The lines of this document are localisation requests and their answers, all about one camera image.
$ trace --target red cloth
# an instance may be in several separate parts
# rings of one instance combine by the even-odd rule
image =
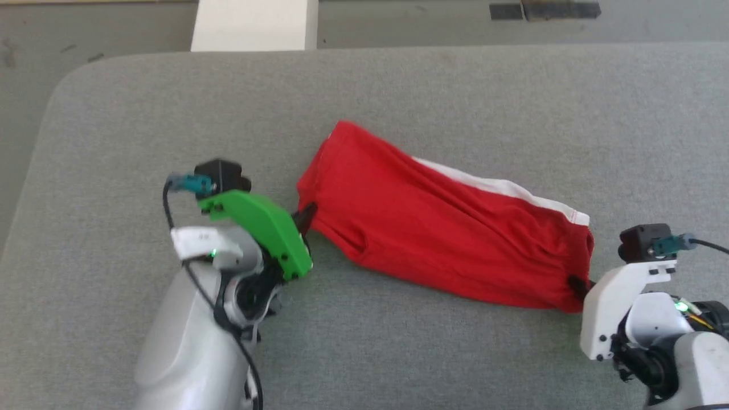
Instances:
[[[365,268],[479,301],[582,311],[567,278],[588,281],[587,215],[488,192],[424,162],[340,122],[297,185],[300,208],[316,202],[312,228]]]

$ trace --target gray floor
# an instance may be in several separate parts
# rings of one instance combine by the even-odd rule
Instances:
[[[729,41],[726,0],[601,0],[597,20],[540,23],[491,21],[489,2],[508,0],[323,1],[319,48]],[[58,81],[97,58],[188,50],[196,9],[0,6],[0,250]]]

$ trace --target white rectangular object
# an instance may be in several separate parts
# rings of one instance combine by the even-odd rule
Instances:
[[[200,0],[190,50],[315,50],[318,19],[318,0]]]

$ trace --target yellow wire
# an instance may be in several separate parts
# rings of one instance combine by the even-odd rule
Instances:
[[[701,323],[702,325],[708,327],[709,329],[714,330],[714,328],[709,323],[707,323],[704,319],[701,319],[700,317],[696,316],[695,314],[689,314],[688,317],[690,317],[691,319],[694,319],[696,322]]]

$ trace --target floor stain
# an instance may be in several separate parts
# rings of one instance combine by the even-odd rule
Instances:
[[[71,51],[71,50],[73,50],[76,47],[77,46],[75,44],[72,44],[72,45],[69,45],[69,46],[65,46],[64,48],[61,49],[61,52],[62,53],[65,53],[66,51]]]
[[[101,60],[102,58],[104,58],[104,54],[103,53],[99,53],[97,55],[92,55],[91,57],[88,58],[87,61],[89,63],[93,63],[94,61]]]
[[[2,63],[9,69],[15,68],[15,49],[17,48],[16,45],[10,42],[10,39],[5,38],[2,41],[2,45],[5,48],[5,50],[2,50],[0,55],[2,55]]]

